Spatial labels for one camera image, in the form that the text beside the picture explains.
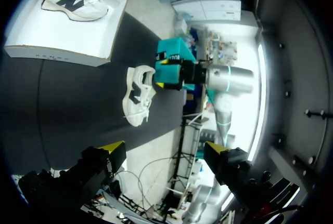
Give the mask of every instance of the black n logo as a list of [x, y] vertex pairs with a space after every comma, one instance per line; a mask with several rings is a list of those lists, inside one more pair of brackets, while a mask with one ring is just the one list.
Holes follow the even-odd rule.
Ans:
[[137, 99], [135, 98], [135, 96], [136, 96], [136, 97], [139, 97], [139, 96], [141, 95], [141, 89], [140, 89], [140, 87], [138, 87], [137, 84], [135, 84], [134, 82], [133, 82], [133, 84], [132, 84], [132, 87], [133, 87], [133, 90], [131, 90], [131, 93], [130, 93], [129, 98], [133, 101], [133, 103], [138, 104], [138, 103], [140, 103], [140, 101], [137, 100]]
[[65, 9], [73, 12], [84, 5], [83, 0], [74, 4], [75, 1], [76, 0], [60, 0], [57, 2], [57, 4], [59, 6], [65, 5]]

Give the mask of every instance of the white box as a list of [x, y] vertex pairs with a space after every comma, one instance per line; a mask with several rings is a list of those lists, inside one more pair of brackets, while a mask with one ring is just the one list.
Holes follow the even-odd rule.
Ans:
[[64, 12], [41, 9], [43, 0], [23, 0], [5, 32], [13, 58], [37, 58], [97, 67], [110, 62], [127, 0], [104, 0], [108, 13], [91, 22], [70, 20]]

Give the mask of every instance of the white cabinet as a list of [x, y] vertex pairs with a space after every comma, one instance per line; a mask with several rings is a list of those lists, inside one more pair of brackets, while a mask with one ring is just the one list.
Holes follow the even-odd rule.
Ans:
[[227, 1], [202, 1], [204, 11], [222, 11], [227, 7]]
[[186, 12], [191, 21], [199, 20], [240, 20], [240, 0], [195, 0], [173, 3], [173, 8]]
[[207, 20], [240, 20], [239, 12], [230, 11], [205, 11]]
[[173, 5], [173, 8], [176, 10], [176, 12], [202, 12], [201, 3], [198, 2], [185, 2]]
[[191, 21], [197, 21], [197, 20], [206, 20], [206, 17], [204, 15], [204, 12], [190, 12], [189, 15], [191, 15]]

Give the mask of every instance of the black table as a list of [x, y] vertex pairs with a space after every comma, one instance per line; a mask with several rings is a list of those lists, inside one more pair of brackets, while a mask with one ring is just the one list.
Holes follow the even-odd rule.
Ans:
[[73, 166], [81, 151], [124, 140], [130, 150], [180, 126], [184, 92], [154, 86], [148, 122], [123, 117], [128, 67], [154, 66], [159, 38], [125, 13], [100, 67], [10, 58], [0, 67], [3, 152], [12, 174]]

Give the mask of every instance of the white sneaker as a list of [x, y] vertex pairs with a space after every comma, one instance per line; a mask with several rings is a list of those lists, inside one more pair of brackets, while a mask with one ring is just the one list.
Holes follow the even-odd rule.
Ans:
[[123, 110], [127, 121], [137, 127], [143, 119], [148, 121], [151, 100], [156, 94], [152, 87], [152, 76], [155, 69], [147, 65], [127, 70], [127, 92], [123, 98]]
[[108, 12], [103, 0], [43, 0], [42, 9], [63, 11], [71, 20], [97, 20]]

